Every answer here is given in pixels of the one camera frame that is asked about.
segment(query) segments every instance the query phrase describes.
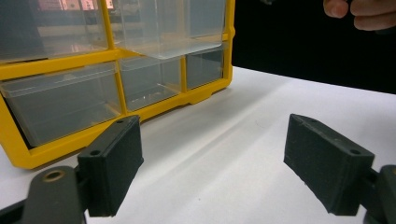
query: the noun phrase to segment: finger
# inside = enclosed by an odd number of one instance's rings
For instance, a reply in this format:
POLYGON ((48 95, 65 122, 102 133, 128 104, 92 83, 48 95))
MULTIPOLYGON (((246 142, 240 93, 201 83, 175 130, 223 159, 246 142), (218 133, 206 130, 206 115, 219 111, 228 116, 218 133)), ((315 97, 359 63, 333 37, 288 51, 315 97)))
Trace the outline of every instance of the finger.
POLYGON ((354 16, 374 16, 396 12, 396 0, 353 0, 350 12, 354 16))
POLYGON ((348 12, 346 0, 323 0, 323 9, 326 15, 333 18, 343 18, 348 12))
POLYGON ((378 16, 357 16, 354 25, 359 30, 384 30, 396 26, 396 12, 378 16))

